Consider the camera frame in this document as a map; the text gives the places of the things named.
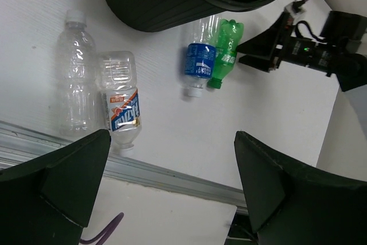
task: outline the clear plastic bottle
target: clear plastic bottle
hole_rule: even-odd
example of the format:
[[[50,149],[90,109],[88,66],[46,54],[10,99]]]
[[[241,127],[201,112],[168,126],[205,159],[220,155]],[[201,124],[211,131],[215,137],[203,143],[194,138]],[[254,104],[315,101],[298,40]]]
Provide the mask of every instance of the clear plastic bottle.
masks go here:
[[[82,11],[68,10],[65,30],[57,42],[56,61],[60,81],[60,133],[82,137],[98,128],[96,47],[85,31]]]
[[[132,142],[142,129],[134,55],[128,51],[99,54],[99,84],[106,128],[112,136],[111,152],[133,155]]]
[[[185,66],[188,96],[201,97],[204,84],[212,77],[220,19],[220,15],[212,15],[193,23],[193,43]]]

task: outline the green bottle cap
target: green bottle cap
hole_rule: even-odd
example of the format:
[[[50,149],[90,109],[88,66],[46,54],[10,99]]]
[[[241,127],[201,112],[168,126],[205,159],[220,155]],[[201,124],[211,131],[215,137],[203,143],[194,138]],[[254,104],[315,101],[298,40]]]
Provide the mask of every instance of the green bottle cap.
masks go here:
[[[209,81],[208,81],[208,86],[209,87],[212,87],[212,88],[215,88],[215,89],[220,89],[222,87],[222,80],[220,79],[217,79],[217,78],[211,78]]]

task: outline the white tabletop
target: white tabletop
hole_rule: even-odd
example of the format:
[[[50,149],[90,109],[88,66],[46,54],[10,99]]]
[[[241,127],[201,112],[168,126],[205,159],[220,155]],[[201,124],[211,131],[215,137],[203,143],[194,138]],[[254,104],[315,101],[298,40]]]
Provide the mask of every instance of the white tabletop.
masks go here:
[[[224,16],[245,24],[245,41],[269,28],[291,1]],[[189,25],[142,33],[120,22],[105,0],[0,0],[0,120],[58,135],[54,49],[70,8],[87,13],[98,51],[130,50],[136,57],[143,131],[133,158],[241,188],[233,141],[244,130],[316,164],[338,89],[335,78],[286,63],[271,74],[237,64],[222,89],[185,98]],[[330,8],[323,0],[305,8],[319,33]]]

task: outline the plastic bottle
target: plastic bottle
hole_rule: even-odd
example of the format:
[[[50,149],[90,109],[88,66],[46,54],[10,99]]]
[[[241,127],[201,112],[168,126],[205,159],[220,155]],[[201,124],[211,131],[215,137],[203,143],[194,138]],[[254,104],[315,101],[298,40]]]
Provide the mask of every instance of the plastic bottle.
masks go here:
[[[99,84],[106,128],[112,136],[111,152],[133,155],[132,142],[142,129],[134,55],[128,51],[99,54]]]
[[[213,76],[208,86],[220,89],[223,78],[232,71],[236,61],[236,48],[243,36],[243,23],[235,20],[221,20],[218,31],[217,57],[214,65]]]
[[[60,81],[60,133],[82,137],[98,128],[96,121],[96,47],[85,31],[82,11],[68,10],[65,30],[57,42],[56,61]]]
[[[212,77],[219,21],[219,15],[212,15],[193,23],[193,43],[188,47],[185,66],[188,96],[201,97],[203,85]]]

